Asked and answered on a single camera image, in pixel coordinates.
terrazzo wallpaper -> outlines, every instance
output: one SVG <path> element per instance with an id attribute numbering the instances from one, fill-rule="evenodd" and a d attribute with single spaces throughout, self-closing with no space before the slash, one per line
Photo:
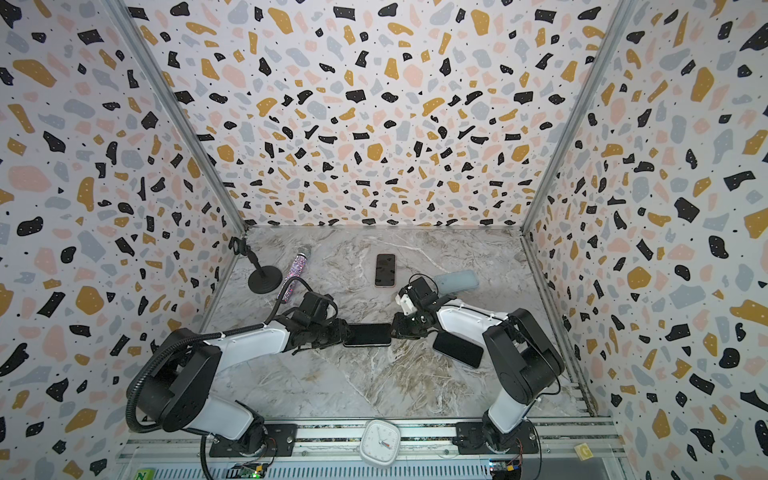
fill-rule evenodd
<path id="1" fill-rule="evenodd" d="M 0 478 L 107 478 L 232 226 L 98 2 L 0 0 Z"/>
<path id="2" fill-rule="evenodd" d="M 615 2 L 127 4 L 248 224 L 402 226 L 521 222 Z"/>
<path id="3" fill-rule="evenodd" d="M 531 232 L 638 478 L 768 478 L 766 22 L 638 2 Z"/>

black cable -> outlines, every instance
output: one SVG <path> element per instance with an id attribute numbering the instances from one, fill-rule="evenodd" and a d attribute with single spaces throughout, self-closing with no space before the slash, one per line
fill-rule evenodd
<path id="1" fill-rule="evenodd" d="M 411 278 L 408 279 L 408 283 L 411 283 L 411 280 L 413 280 L 413 277 L 417 275 L 423 276 L 426 279 L 431 280 L 432 283 L 435 284 L 435 293 L 437 293 L 437 296 L 440 296 L 440 289 L 437 286 L 437 282 L 435 282 L 429 275 L 425 275 L 424 273 L 414 273 L 413 275 L 411 275 Z"/>

smartphone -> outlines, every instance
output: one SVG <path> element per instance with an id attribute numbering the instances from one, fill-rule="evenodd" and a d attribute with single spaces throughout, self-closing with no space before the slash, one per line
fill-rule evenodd
<path id="1" fill-rule="evenodd" d="M 380 253 L 376 255 L 376 276 L 373 280 L 376 286 L 395 286 L 395 255 Z"/>
<path id="2" fill-rule="evenodd" d="M 481 346 L 447 332 L 437 334 L 432 348 L 457 362 L 471 366 L 473 369 L 478 368 L 480 360 L 482 360 L 483 348 Z"/>
<path id="3" fill-rule="evenodd" d="M 389 346 L 392 343 L 391 323 L 354 323 L 347 327 L 349 332 L 344 346 Z"/>

gray marble surface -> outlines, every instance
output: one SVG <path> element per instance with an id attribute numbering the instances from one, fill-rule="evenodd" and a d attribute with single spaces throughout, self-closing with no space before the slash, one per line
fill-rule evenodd
<path id="1" fill-rule="evenodd" d="M 302 278 L 333 296 L 349 323 L 390 323 L 396 291 L 414 273 L 430 276 L 472 269 L 480 287 L 458 293 L 466 303 L 498 312 L 529 310 L 552 339 L 544 306 L 514 230 L 276 227 L 251 230 L 249 245 L 262 264 L 287 273 L 297 249 L 312 248 Z M 395 288 L 373 286 L 376 255 L 397 256 Z M 248 290 L 251 264 L 239 260 L 222 292 L 208 332 L 265 319 L 277 292 Z M 297 287 L 289 301 L 303 297 Z M 435 335 L 393 339 L 387 348 L 334 346 L 295 356 L 259 357 L 225 370 L 213 391 L 240 400 L 267 418 L 279 417 L 479 417 L 501 389 L 486 353 L 478 369 L 432 350 Z M 545 396 L 531 416 L 577 416 L 584 403 L 564 387 Z"/>

white clock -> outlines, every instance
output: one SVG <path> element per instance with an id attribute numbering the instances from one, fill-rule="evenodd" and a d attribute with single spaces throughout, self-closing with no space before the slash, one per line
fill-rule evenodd
<path id="1" fill-rule="evenodd" d="M 371 420 L 360 439 L 360 457 L 370 465 L 389 467 L 400 449 L 400 431 L 391 423 Z"/>

